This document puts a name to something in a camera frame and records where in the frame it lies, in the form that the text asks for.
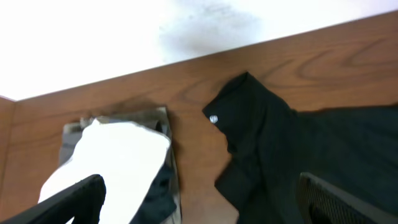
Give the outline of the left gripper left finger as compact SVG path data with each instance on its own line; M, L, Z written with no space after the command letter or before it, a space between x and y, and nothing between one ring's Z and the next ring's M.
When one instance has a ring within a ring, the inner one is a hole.
M105 196L104 179L91 175L2 224L98 224Z

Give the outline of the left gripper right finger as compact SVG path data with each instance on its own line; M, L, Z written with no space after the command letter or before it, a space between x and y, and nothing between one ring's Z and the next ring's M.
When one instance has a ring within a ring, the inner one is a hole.
M311 224L397 224L397 217L308 172L295 194L300 214Z

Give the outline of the black t-shirt with logo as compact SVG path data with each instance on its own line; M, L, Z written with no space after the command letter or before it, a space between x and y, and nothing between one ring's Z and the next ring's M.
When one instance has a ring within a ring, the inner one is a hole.
M215 187L239 223L302 223L302 172L397 213L396 105L298 112L244 73L203 114L228 142L231 160Z

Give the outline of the white folded garment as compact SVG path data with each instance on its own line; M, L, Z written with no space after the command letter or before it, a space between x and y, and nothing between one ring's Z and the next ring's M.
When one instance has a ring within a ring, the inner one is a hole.
M166 135L132 121L95 119L83 130L71 158L46 180L39 201L99 174L106 186L99 222L129 223L163 166L170 144Z

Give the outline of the black folded garment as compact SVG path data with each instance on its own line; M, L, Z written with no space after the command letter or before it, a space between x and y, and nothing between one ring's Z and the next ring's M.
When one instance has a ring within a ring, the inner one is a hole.
M169 189L173 176L167 164L160 168L130 224L161 224L175 211L177 206Z

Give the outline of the olive folded garment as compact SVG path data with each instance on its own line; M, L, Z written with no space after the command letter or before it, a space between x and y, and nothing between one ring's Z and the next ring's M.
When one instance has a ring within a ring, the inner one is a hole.
M72 155L75 150L77 142L80 140L83 130L89 126L93 121L92 118L81 118L79 122L68 123L63 127L62 145L59 150L59 163L61 167L72 159ZM141 110L129 114L116 114L114 116L98 116L96 119L101 123L117 123L124 121L132 121L141 126L145 126L154 131L160 132L167 137L172 136L170 130L170 123L167 116L167 110L165 107L153 108L151 110ZM170 192L174 198L174 202L177 206L175 211L161 224L177 224L182 222L182 212L180 203L180 186L178 179L178 171L175 162L174 150L170 148L165 157L164 164L167 164L174 171L174 176L170 180Z

